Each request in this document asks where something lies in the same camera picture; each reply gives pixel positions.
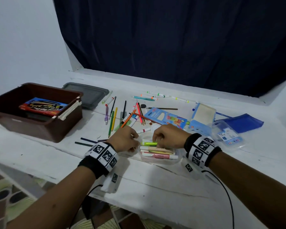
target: blue plastic folder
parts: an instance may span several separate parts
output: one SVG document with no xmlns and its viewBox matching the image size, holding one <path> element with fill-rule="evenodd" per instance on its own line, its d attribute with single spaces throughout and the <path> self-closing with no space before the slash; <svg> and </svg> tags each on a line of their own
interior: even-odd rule
<svg viewBox="0 0 286 229">
<path fill-rule="evenodd" d="M 221 119 L 221 121 L 225 121 L 237 133 L 242 133 L 253 129 L 257 129 L 262 127 L 264 124 L 263 121 L 260 121 L 247 113 L 244 115 L 240 115 L 238 117 Z"/>
</svg>

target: black cable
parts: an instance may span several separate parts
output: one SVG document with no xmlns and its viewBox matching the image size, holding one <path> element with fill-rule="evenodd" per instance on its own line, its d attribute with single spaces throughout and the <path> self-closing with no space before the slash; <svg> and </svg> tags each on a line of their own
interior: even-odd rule
<svg viewBox="0 0 286 229">
<path fill-rule="evenodd" d="M 230 196 L 229 196 L 229 193 L 228 193 L 227 189 L 226 189 L 225 186 L 222 184 L 222 182 L 218 179 L 218 177 L 216 177 L 216 176 L 215 176 L 213 173 L 211 173 L 210 171 L 208 171 L 208 170 L 202 170 L 201 172 L 202 172 L 202 173 L 208 172 L 208 173 L 212 174 L 212 175 L 214 176 L 214 178 L 216 178 L 216 179 L 220 182 L 220 184 L 222 185 L 222 187 L 225 189 L 225 191 L 226 191 L 226 193 L 227 193 L 227 195 L 228 195 L 229 201 L 230 201 L 230 206 L 231 206 L 231 211 L 232 211 L 232 228 L 234 229 L 233 206 L 232 206 L 232 202 L 231 202 L 231 199 L 230 199 Z"/>
<path fill-rule="evenodd" d="M 89 193 L 87 194 L 87 196 L 88 196 L 96 187 L 102 187 L 102 186 L 103 186 L 103 185 L 97 185 L 97 186 L 95 186 L 94 188 L 92 188 L 91 191 L 89 191 Z M 76 217 L 78 211 L 80 210 L 80 207 L 78 208 L 76 214 L 74 215 L 74 217 L 73 217 L 73 219 L 72 219 L 72 221 L 71 221 L 71 223 L 70 223 L 69 229 L 71 229 L 72 223 L 73 223 L 73 221 L 74 221 L 74 219 L 75 219 L 75 217 Z"/>
</svg>

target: yellow highlighter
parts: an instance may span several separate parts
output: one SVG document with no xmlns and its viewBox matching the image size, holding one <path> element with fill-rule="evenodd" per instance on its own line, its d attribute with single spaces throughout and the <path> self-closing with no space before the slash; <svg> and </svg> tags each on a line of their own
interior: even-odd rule
<svg viewBox="0 0 286 229">
<path fill-rule="evenodd" d="M 118 108 L 116 107 L 116 111 L 114 112 L 114 117 L 113 117 L 113 122 L 112 122 L 112 126 L 111 126 L 111 132 L 113 131 L 114 129 L 114 123 L 116 121 L 116 113 L 118 112 Z"/>
</svg>

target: purple pen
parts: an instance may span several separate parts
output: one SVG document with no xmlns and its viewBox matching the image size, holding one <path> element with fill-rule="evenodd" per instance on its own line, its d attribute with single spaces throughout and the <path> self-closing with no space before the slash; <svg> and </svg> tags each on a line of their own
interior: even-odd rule
<svg viewBox="0 0 286 229">
<path fill-rule="evenodd" d="M 108 124 L 108 106 L 106 106 L 105 124 Z"/>
</svg>

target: container lid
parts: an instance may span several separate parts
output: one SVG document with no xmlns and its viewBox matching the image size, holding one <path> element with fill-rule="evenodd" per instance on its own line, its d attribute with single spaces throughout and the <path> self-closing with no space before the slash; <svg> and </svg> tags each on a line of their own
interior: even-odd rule
<svg viewBox="0 0 286 229">
<path fill-rule="evenodd" d="M 66 83 L 62 88 L 66 90 L 82 92 L 84 94 L 81 98 L 82 107 L 89 110 L 93 110 L 98 105 L 98 103 L 109 93 L 108 89 L 72 82 Z"/>
</svg>

